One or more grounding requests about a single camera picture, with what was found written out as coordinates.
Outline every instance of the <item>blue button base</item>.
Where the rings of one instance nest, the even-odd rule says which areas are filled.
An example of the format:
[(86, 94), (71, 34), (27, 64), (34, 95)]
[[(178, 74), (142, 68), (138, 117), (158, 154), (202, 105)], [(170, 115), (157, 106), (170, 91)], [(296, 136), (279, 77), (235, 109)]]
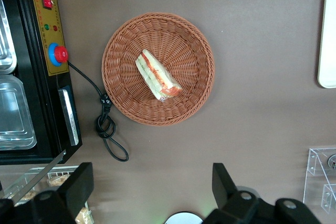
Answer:
[(62, 63), (59, 63), (56, 58), (55, 58), (55, 48), (58, 46), (57, 43), (51, 43), (48, 49), (48, 54), (49, 54), (49, 60), (51, 61), (51, 63), (56, 66), (59, 67), (62, 65)]

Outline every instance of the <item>yellow control panel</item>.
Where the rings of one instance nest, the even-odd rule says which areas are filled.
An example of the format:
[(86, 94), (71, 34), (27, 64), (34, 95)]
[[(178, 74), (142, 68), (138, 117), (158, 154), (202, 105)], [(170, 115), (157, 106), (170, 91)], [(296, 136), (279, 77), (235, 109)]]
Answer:
[(48, 75), (69, 71), (57, 0), (34, 0)]

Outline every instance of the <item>metal tray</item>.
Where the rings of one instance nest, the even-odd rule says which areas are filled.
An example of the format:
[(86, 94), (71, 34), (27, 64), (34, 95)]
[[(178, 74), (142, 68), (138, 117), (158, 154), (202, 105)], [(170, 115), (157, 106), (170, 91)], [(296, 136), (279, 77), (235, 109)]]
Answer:
[(16, 68), (17, 59), (9, 29), (5, 6), (0, 0), (0, 74), (9, 74)]
[(32, 119), (22, 82), (0, 76), (0, 150), (26, 150), (36, 144)]

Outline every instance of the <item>round woven basket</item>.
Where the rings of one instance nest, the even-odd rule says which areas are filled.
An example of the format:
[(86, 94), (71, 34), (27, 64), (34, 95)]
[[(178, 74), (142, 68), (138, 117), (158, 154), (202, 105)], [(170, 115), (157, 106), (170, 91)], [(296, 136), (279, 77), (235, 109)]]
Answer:
[[(142, 79), (135, 60), (147, 49), (182, 86), (183, 92), (158, 101)], [(171, 125), (200, 109), (214, 83), (214, 59), (204, 35), (184, 18), (146, 13), (123, 24), (102, 59), (102, 78), (114, 105), (148, 125)]]

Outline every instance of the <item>red power switch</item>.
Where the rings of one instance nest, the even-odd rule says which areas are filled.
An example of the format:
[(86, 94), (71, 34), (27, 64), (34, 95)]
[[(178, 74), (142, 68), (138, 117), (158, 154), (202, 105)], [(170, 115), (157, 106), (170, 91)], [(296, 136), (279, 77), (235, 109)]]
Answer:
[(57, 46), (54, 50), (55, 59), (59, 63), (67, 62), (68, 61), (68, 51), (63, 46)]
[(51, 0), (42, 0), (43, 8), (51, 10), (53, 2)]

